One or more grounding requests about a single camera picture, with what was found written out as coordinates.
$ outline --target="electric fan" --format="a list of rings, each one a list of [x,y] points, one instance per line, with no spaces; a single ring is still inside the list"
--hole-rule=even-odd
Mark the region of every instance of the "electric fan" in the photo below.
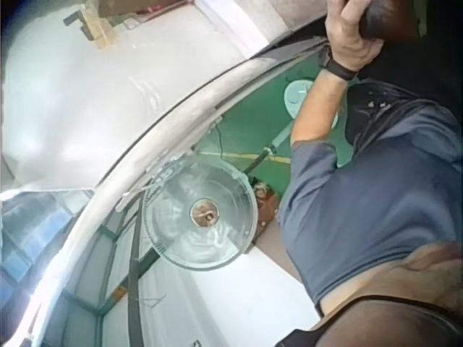
[[[143,196],[143,225],[162,257],[188,270],[229,264],[255,234],[258,209],[247,177],[199,155],[167,165]]]

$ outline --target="skin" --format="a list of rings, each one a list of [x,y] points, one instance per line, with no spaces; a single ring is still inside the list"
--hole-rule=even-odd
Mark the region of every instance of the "skin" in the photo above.
[[[359,71],[381,51],[382,40],[365,40],[359,22],[371,0],[328,0],[326,29],[333,58]],[[314,82],[292,131],[292,145],[327,138],[347,82],[323,70]],[[335,288],[321,301],[324,324],[351,300],[366,295],[413,299],[449,309],[463,317],[462,245],[429,244],[404,260],[388,262],[361,273]]]

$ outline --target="watch strap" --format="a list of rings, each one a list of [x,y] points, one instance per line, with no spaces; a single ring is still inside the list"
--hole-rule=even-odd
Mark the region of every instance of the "watch strap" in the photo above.
[[[325,70],[335,74],[337,77],[342,78],[345,81],[352,81],[357,76],[356,71],[352,71],[343,67],[332,58],[327,61],[324,68]]]

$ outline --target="wire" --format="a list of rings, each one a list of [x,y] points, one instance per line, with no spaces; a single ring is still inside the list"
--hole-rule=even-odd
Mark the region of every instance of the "wire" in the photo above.
[[[222,142],[222,132],[218,128],[218,123],[216,123],[216,130],[218,134],[218,144],[220,145],[220,159],[224,158],[224,143]]]

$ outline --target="gray long-sleeve shirt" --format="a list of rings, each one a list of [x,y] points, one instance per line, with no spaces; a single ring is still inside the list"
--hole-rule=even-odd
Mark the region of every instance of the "gray long-sleeve shirt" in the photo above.
[[[292,152],[283,241],[311,299],[434,241],[462,241],[462,140],[452,114],[427,106],[336,168],[325,141]]]

